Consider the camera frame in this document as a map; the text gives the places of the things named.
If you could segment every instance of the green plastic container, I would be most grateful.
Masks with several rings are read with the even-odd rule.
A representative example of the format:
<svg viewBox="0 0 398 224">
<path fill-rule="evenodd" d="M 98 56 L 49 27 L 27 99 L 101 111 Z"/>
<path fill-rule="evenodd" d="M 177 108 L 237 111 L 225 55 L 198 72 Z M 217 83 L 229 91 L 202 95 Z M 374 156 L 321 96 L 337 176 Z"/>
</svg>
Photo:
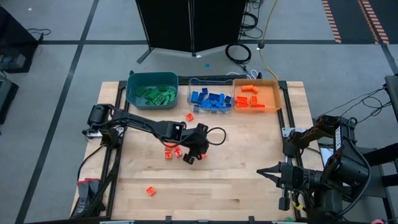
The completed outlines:
<svg viewBox="0 0 398 224">
<path fill-rule="evenodd" d="M 149 100 L 144 96 L 136 95 L 141 87 L 157 89 L 157 85 L 167 85 L 175 90 L 175 98 L 166 105 L 146 105 Z M 140 110 L 171 109 L 177 105 L 178 76 L 172 72 L 134 73 L 127 81 L 126 99 Z"/>
</svg>

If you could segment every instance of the gray floor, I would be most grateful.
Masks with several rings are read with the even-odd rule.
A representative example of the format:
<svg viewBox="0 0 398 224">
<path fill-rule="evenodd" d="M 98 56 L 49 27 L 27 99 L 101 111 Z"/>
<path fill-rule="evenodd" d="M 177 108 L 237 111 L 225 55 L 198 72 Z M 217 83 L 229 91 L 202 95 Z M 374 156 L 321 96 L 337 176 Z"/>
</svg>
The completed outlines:
<svg viewBox="0 0 398 224">
<path fill-rule="evenodd" d="M 52 29 L 51 35 L 46 36 L 45 40 L 79 40 L 93 0 L 0 0 L 0 3 L 24 27 Z M 261 29 L 272 3 L 266 0 L 262 7 Z M 135 2 L 99 0 L 87 39 L 143 40 L 144 32 Z M 268 39 L 333 40 L 333 35 L 320 1 L 279 0 L 268 30 Z M 7 121 L 1 127 L 1 223 L 15 222 L 76 47 L 41 45 L 29 73 L 9 76 L 20 89 Z M 248 47 L 252 50 L 248 69 L 256 69 L 263 72 L 266 78 L 272 78 L 265 71 L 256 46 Z M 398 58 L 398 46 L 390 45 L 389 49 Z M 139 65 L 136 60 L 146 50 L 145 45 L 84 46 L 26 222 L 68 218 L 75 193 L 76 172 L 86 146 L 81 130 L 86 128 L 86 119 L 91 106 L 96 103 L 101 82 L 125 80 L 130 70 L 171 71 L 178 75 L 241 72 L 225 57 L 224 47 L 199 53 L 202 58 L 155 49 Z M 244 57 L 246 54 L 237 48 L 231 48 L 231 53 L 235 57 Z M 384 76 L 392 75 L 379 45 L 275 44 L 267 45 L 264 55 L 281 80 L 304 82 L 314 117 L 350 98 L 380 88 Z M 378 93 L 377 97 L 383 102 L 388 101 L 384 92 Z M 370 112 L 358 106 L 347 116 L 362 119 Z M 398 137 L 397 130 L 392 108 L 386 108 L 377 117 L 358 125 L 358 145 L 383 147 L 394 143 Z M 385 168 L 387 173 L 392 172 L 391 166 Z M 398 199 L 397 189 L 391 189 L 391 194 Z M 369 222 L 385 216 L 382 202 L 372 198 L 360 202 L 346 217 Z"/>
</svg>

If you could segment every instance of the orange bin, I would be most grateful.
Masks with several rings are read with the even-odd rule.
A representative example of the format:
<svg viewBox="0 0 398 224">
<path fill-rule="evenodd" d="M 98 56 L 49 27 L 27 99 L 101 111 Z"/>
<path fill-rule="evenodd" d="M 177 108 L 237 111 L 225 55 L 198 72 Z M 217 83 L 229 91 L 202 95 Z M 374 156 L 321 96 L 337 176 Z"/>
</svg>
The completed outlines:
<svg viewBox="0 0 398 224">
<path fill-rule="evenodd" d="M 257 94 L 251 91 L 242 91 L 243 85 L 254 85 L 258 87 Z M 234 79 L 235 97 L 244 96 L 250 99 L 252 96 L 257 96 L 257 103 L 265 105 L 265 108 L 238 108 L 235 105 L 235 110 L 240 112 L 276 112 L 281 109 L 282 103 L 280 100 L 279 85 L 277 80 L 266 79 Z"/>
</svg>

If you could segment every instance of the wooden table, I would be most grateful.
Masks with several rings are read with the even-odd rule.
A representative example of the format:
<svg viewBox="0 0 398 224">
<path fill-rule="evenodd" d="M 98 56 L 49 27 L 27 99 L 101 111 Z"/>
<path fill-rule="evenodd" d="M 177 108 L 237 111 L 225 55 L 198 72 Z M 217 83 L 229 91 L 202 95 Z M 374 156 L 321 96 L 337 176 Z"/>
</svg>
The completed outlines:
<svg viewBox="0 0 398 224">
<path fill-rule="evenodd" d="M 303 83 L 287 84 L 296 127 L 311 127 L 312 117 Z M 117 82 L 104 82 L 98 103 L 113 104 L 117 87 Z M 217 88 L 227 90 L 230 86 Z M 185 115 L 191 113 L 187 86 L 179 86 L 178 91 L 178 105 L 172 110 L 142 111 L 130 106 L 129 112 L 155 121 L 183 121 Z M 285 108 L 283 112 L 288 127 Z M 165 160 L 164 147 L 153 135 L 132 128 L 126 131 L 113 220 L 164 220 L 167 215 L 173 220 L 248 220 L 251 215 L 256 220 L 294 217 L 292 206 L 286 212 L 278 210 L 282 190 L 256 174 L 257 169 L 284 160 L 277 113 L 195 114 L 187 128 L 194 128 L 197 123 L 209 128 L 222 127 L 228 135 L 223 145 L 210 146 L 208 157 L 196 160 L 192 166 L 182 158 Z M 222 137 L 223 134 L 216 131 L 208 135 L 212 142 L 218 142 Z M 98 148 L 99 143 L 99 139 L 91 140 L 85 157 Z M 310 147 L 318 149 L 316 142 Z M 80 179 L 101 177 L 104 154 L 103 149 L 86 162 Z M 305 151 L 302 160 L 305 168 L 323 169 L 316 152 Z M 150 186 L 157 191 L 152 197 L 146 194 L 146 188 Z M 104 194 L 105 204 L 108 194 L 109 188 Z"/>
</svg>

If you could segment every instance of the clear plastic bin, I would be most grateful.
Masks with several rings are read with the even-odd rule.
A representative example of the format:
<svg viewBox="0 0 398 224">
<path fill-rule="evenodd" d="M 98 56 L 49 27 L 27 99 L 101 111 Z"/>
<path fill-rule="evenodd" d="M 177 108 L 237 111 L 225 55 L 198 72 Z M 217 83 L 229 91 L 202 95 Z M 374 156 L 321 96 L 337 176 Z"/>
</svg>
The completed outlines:
<svg viewBox="0 0 398 224">
<path fill-rule="evenodd" d="M 202 88 L 207 88 L 208 94 L 205 96 L 205 99 L 208 98 L 209 93 L 214 93 L 214 94 L 224 94 L 224 98 L 226 96 L 231 97 L 231 107 L 230 108 L 203 108 L 197 103 L 192 103 L 191 102 L 191 97 L 192 93 L 194 91 L 197 91 L 198 93 L 201 93 Z M 208 81 L 208 80 L 200 80 L 197 78 L 191 78 L 188 83 L 188 104 L 190 105 L 191 111 L 194 113 L 218 113 L 218 114 L 229 114 L 234 106 L 235 106 L 235 101 L 234 101 L 234 86 L 233 86 L 233 80 L 226 80 L 226 81 Z M 198 111 L 194 110 L 195 105 L 199 105 L 200 109 Z"/>
</svg>

